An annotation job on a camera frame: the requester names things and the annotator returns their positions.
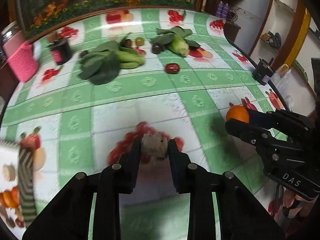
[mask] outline green checkered tablecloth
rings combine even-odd
[[[69,39],[74,56],[45,84],[41,83],[43,72],[55,64],[45,37],[37,41],[42,49],[39,70],[30,81],[20,83],[12,95],[0,138],[18,142],[21,133],[30,134],[41,126],[46,162],[35,173],[38,213],[75,173],[103,170],[115,144],[142,121],[172,137],[183,138],[183,151],[208,171],[233,171],[268,206],[273,192],[262,174],[260,158],[254,147],[226,133],[224,119],[229,103],[240,105],[245,101],[258,111],[274,111],[266,93],[271,88],[252,78],[254,67],[247,60],[239,60],[239,52],[225,39],[223,30],[209,26],[217,18],[207,14],[187,11],[180,26],[191,29],[193,34],[188,39],[197,41],[212,57],[182,58],[168,50],[152,54],[149,39],[156,36],[156,28],[173,26],[167,12],[133,9],[129,10],[133,14],[129,23],[108,25],[106,14],[101,14],[70,24],[78,29],[78,34]],[[144,65],[121,70],[112,82],[100,86],[77,77],[82,50],[93,49],[115,36],[120,40],[126,33],[131,33],[132,41],[136,37],[145,39],[140,47],[146,52]],[[178,63],[180,72],[167,74],[164,66],[168,63]],[[271,133],[285,139],[276,130]],[[167,161],[142,164],[135,191],[121,195],[120,203],[123,239],[186,238],[189,196],[175,193]]]

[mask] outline pink knitted bag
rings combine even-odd
[[[17,78],[27,82],[38,69],[38,63],[33,58],[31,45],[25,41],[18,50],[8,58],[8,63]]]

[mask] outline purple bottle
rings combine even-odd
[[[224,6],[223,6],[223,9],[222,9],[222,12],[221,12],[221,18],[222,19],[225,19],[228,15],[228,12],[230,11],[229,9],[229,5],[226,3]]]
[[[217,7],[216,14],[215,14],[216,17],[219,17],[219,18],[221,17],[223,7],[224,7],[224,4],[222,1],[220,1],[218,4],[218,7]]]

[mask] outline pink container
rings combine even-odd
[[[11,55],[13,55],[25,41],[26,40],[22,34],[22,31],[17,32],[10,39],[8,39],[2,46],[7,57],[11,57]]]
[[[8,63],[21,82],[27,82],[38,69],[38,63],[33,58],[32,45],[27,41],[8,57]]]

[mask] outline wooden shelf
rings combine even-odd
[[[273,49],[276,53],[279,53],[279,51],[278,51],[277,49],[273,48],[273,47],[270,45],[269,42],[265,41],[265,40],[264,40],[263,38],[261,38],[261,37],[260,37],[260,39],[261,39],[265,44],[267,44],[271,49]]]
[[[275,0],[275,3],[278,7],[282,8],[282,9],[285,9],[291,13],[294,13],[294,10],[287,4],[281,2],[280,0]]]

